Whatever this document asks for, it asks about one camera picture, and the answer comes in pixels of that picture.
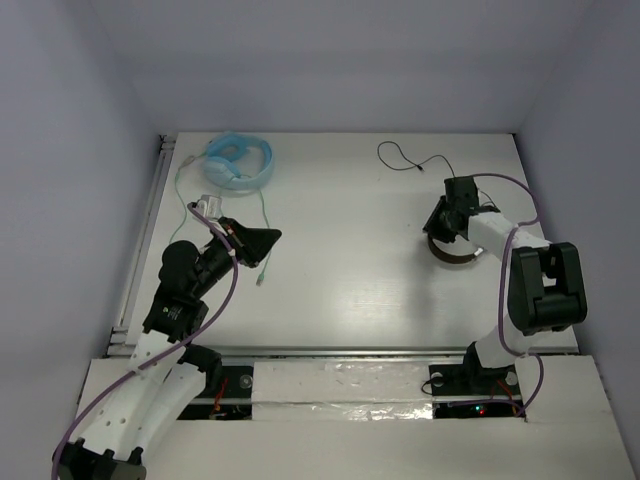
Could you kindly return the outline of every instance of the green cable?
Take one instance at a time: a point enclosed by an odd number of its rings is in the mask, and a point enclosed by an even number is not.
[[[184,226],[189,216],[187,211],[187,205],[185,204],[184,199],[180,194],[180,189],[178,188],[178,182],[180,181],[180,172],[184,167],[191,165],[191,163],[193,163],[195,159],[200,158],[204,155],[205,154],[203,153],[201,155],[198,155],[197,157],[188,157],[187,161],[185,161],[185,163],[183,163],[182,165],[180,165],[180,167],[178,167],[176,176],[173,179],[173,185],[174,185],[174,188],[176,189],[176,195],[178,195],[178,198],[180,199],[180,205],[182,205],[183,215],[182,215],[182,221],[180,222],[180,225],[178,225],[178,228],[174,230],[174,232],[171,234],[171,238],[169,238],[169,244],[173,243],[173,239],[178,234],[180,229]],[[258,189],[258,195],[260,196],[260,203],[262,204],[262,218],[264,218],[264,223],[267,225],[267,228],[271,228],[271,224],[269,223],[269,217],[267,216],[267,207],[265,205],[264,195],[262,194],[262,189],[260,188]],[[262,266],[262,270],[260,271],[260,275],[258,275],[258,279],[256,280],[257,286],[262,285],[262,283],[264,282],[267,266],[269,265],[269,260],[271,259],[271,252],[272,250],[269,250],[267,257],[265,258],[264,264]]]
[[[182,198],[182,195],[180,195],[180,189],[178,188],[178,181],[180,180],[180,171],[182,170],[183,167],[184,167],[184,165],[182,165],[180,168],[178,168],[178,172],[176,173],[176,176],[173,179],[173,185],[174,185],[174,187],[176,189],[176,194],[178,195],[178,198],[180,199],[180,205],[182,205],[182,209],[183,209],[184,213],[182,215],[182,221],[180,222],[180,225],[178,225],[178,228],[176,228],[174,230],[174,232],[171,234],[171,238],[169,239],[169,244],[173,243],[173,238],[176,236],[176,234],[180,231],[182,226],[187,221],[187,206],[185,205],[184,199]]]
[[[262,194],[262,190],[258,189],[258,195],[260,195],[260,203],[262,203],[262,217],[264,218],[264,223],[267,224],[267,228],[271,228],[271,225],[269,224],[269,217],[267,216],[267,208],[264,204],[264,195]],[[269,259],[271,258],[271,252],[272,250],[269,250],[269,253],[267,253],[267,258],[264,261],[264,265],[262,266],[262,271],[260,272],[260,275],[258,275],[258,279],[256,280],[256,285],[260,286],[262,285],[262,282],[264,282],[264,274],[267,271],[267,266],[269,265]]]

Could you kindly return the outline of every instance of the blue headphones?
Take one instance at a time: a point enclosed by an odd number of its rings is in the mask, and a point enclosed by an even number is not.
[[[247,177],[233,164],[246,155],[250,147],[259,148],[264,154],[262,170],[255,177]],[[269,144],[258,137],[225,133],[207,146],[202,166],[211,183],[230,190],[258,190],[271,178],[274,161]]]

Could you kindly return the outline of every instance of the black mount bracket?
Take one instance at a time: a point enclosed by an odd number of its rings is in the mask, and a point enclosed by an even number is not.
[[[544,277],[555,280],[545,286]],[[523,247],[511,254],[509,317],[525,335],[559,332],[587,316],[578,249],[570,243]]]
[[[136,448],[126,462],[114,460],[113,451],[95,453],[83,447],[84,440],[67,443],[60,457],[60,480],[145,480],[142,449]]]
[[[222,378],[222,355],[215,350],[191,344],[187,346],[178,363],[194,365],[199,371],[205,373],[205,390],[218,388]]]
[[[468,240],[469,217],[484,212],[499,212],[494,205],[480,205],[478,187],[473,177],[454,177],[444,181],[445,195],[422,231],[434,240],[453,243],[461,235]]]
[[[507,382],[507,376],[515,373],[514,365],[504,368],[483,368],[478,360],[474,342],[467,349],[461,364],[429,366],[431,394],[444,397],[473,395],[490,397],[504,393],[500,390],[498,381]],[[520,387],[517,383],[509,386],[509,389],[512,395],[520,395]]]
[[[280,230],[247,228],[233,218],[222,217],[218,223],[238,262],[250,268],[257,267],[282,236]],[[203,253],[186,240],[169,245],[162,253],[160,286],[142,324],[144,332],[162,332],[171,343],[191,335],[200,328],[209,310],[200,299],[232,268],[231,256],[216,237]]]

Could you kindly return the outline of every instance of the screw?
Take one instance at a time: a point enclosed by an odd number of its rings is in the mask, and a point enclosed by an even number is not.
[[[515,387],[518,384],[518,376],[515,372],[509,372],[507,376],[504,377],[504,381],[507,382],[507,385],[510,387]]]
[[[253,386],[253,377],[251,375],[243,375],[240,377],[240,388],[251,388]]]
[[[433,375],[431,375],[431,385],[436,388],[444,385],[444,378],[440,372],[434,372]]]

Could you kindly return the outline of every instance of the white table surface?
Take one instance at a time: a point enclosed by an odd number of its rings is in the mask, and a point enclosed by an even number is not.
[[[122,375],[126,364],[93,360],[79,408]],[[147,478],[633,480],[593,360],[557,356],[545,358],[545,365],[548,378],[529,422],[327,421],[319,412],[303,420],[291,414],[278,421],[178,421],[146,464]],[[535,368],[520,368],[521,383],[537,382]],[[578,397],[567,397],[567,388]]]
[[[224,347],[309,349],[466,348],[496,323],[499,262],[483,256],[465,267],[440,263],[429,252],[422,227],[450,176],[441,160],[425,172],[394,172],[380,163],[376,147],[395,140],[412,159],[448,157],[456,175],[499,172],[525,180],[511,135],[483,134],[259,134],[271,144],[276,169],[264,188],[268,215],[283,236],[266,280],[243,268],[231,305],[199,343]],[[135,343],[158,286],[161,255],[180,223],[182,207],[173,186],[176,171],[200,154],[213,133],[181,133],[153,225],[150,247],[132,310],[127,343]],[[406,166],[392,147],[388,162]],[[256,153],[241,168],[260,163]],[[534,216],[528,196],[500,179],[481,178],[503,213],[514,221]],[[183,171],[187,202],[216,194],[201,160]],[[264,221],[257,194],[225,197],[225,215],[250,227]],[[533,233],[541,235],[539,227]],[[176,239],[202,246],[204,226],[187,220]],[[215,311],[231,275],[205,297]],[[542,345],[575,350],[572,329]]]

